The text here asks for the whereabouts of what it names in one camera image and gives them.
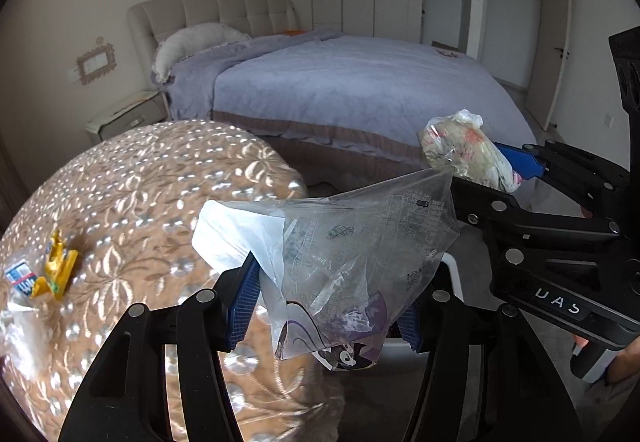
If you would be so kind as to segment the person's right hand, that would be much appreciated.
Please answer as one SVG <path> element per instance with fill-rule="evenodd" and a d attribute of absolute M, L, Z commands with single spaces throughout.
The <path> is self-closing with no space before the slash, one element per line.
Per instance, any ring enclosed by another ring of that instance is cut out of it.
<path fill-rule="evenodd" d="M 604 377 L 607 382 L 620 382 L 639 373 L 639 338 L 623 350 L 610 350 L 577 335 L 570 357 L 570 371 L 588 384 Z"/>

